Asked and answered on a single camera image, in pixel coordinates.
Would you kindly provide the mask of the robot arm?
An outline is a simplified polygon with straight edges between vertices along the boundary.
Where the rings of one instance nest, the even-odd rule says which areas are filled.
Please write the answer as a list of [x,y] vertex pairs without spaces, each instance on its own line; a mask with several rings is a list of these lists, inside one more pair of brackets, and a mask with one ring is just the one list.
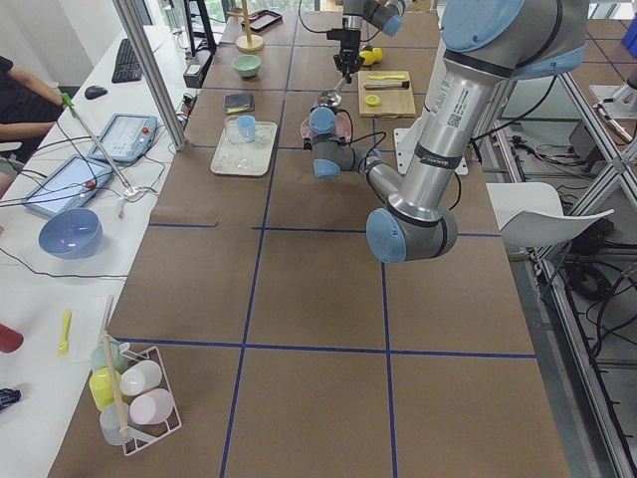
[[362,23],[367,22],[385,35],[394,36],[411,4],[411,0],[388,0],[384,4],[374,0],[343,2],[341,26],[328,30],[326,38],[339,41],[339,51],[333,57],[334,63],[348,84],[363,63],[363,58],[359,55]]
[[450,1],[441,21],[445,75],[422,114],[406,174],[373,149],[347,146],[332,106],[309,116],[315,175],[360,174],[384,205],[366,221],[366,239],[384,263],[436,258],[455,244],[457,222],[441,199],[494,87],[504,80],[556,76],[583,60],[585,1]]

